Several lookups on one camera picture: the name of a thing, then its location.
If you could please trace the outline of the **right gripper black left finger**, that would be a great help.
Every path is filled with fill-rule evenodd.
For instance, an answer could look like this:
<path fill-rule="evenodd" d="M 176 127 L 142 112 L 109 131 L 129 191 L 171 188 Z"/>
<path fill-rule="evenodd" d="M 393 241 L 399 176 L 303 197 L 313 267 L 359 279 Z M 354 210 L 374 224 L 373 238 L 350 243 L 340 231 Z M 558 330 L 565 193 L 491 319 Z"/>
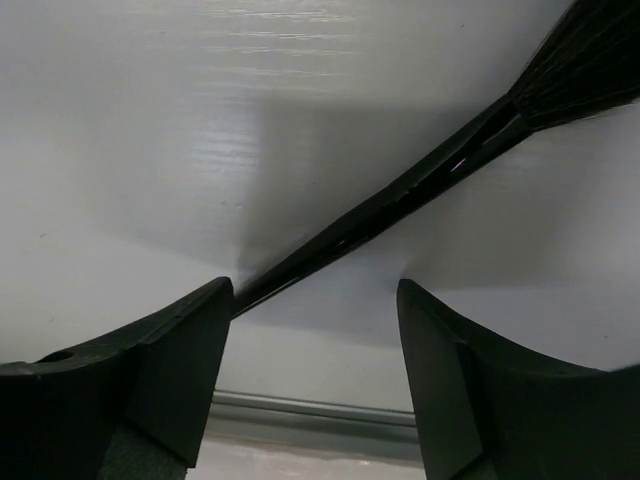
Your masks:
<path fill-rule="evenodd" d="M 5 479 L 183 479 L 194 468 L 233 287 L 175 303 L 33 363 L 1 367 Z"/>

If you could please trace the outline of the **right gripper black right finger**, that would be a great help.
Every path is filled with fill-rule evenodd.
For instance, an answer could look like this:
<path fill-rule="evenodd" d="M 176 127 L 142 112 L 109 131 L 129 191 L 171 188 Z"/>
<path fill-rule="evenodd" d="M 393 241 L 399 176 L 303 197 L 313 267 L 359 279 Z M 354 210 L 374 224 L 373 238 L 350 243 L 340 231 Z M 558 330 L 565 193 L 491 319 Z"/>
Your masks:
<path fill-rule="evenodd" d="M 430 479 L 635 479 L 639 370 L 579 366 L 457 313 L 403 279 L 396 305 Z"/>

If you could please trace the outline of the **black slim makeup brush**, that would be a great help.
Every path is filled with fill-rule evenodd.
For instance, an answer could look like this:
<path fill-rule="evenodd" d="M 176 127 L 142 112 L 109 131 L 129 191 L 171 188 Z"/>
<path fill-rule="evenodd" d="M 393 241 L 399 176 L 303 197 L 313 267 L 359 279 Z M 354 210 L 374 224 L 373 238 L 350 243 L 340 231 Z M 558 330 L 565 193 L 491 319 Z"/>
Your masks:
<path fill-rule="evenodd" d="M 639 98 L 639 4 L 575 1 L 514 85 L 235 295 L 240 316 L 371 241 L 533 134 Z"/>

